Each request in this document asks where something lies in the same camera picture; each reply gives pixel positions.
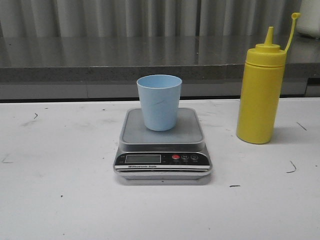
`white table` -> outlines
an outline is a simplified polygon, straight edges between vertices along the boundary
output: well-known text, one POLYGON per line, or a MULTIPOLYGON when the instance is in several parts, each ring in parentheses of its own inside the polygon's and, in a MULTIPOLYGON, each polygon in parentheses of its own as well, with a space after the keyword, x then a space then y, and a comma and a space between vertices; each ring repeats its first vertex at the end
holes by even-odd
POLYGON ((238 99, 180 101, 206 137, 205 185, 118 180, 121 127, 139 106, 0 104, 0 239, 320 239, 320 98, 281 99, 264 145, 236 137, 238 99))

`digital kitchen scale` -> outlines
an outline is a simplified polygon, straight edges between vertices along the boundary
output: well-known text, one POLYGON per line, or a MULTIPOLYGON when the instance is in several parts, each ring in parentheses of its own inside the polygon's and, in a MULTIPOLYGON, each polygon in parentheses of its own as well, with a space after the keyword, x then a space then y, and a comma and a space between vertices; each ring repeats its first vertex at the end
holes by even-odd
POLYGON ((197 113, 179 108, 177 123, 167 131, 148 129, 141 108, 128 110, 113 164, 126 179, 200 179, 212 163, 197 113))

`light blue plastic cup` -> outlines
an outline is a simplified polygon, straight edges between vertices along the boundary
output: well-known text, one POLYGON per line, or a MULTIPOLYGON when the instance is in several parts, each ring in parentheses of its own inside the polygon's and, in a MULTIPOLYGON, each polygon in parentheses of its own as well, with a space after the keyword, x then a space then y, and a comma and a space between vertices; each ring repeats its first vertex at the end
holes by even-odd
POLYGON ((171 75, 149 75, 136 81, 144 125, 154 131, 172 129, 177 122, 182 80, 171 75))

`corrugated metal wall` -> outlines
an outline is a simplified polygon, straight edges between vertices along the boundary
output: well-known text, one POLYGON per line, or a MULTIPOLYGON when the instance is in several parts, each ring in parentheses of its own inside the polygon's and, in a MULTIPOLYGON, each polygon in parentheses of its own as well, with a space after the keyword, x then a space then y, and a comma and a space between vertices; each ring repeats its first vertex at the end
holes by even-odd
POLYGON ((301 0, 0 0, 0 37, 287 34, 301 0))

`red button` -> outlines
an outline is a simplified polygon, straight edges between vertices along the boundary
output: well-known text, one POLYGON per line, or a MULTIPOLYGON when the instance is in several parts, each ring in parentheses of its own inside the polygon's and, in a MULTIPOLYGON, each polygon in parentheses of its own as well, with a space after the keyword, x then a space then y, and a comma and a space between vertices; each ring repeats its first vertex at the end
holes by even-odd
POLYGON ((173 159, 180 159, 180 156, 177 155, 177 154, 174 154, 174 155, 172 155, 172 158, 173 158, 173 159))

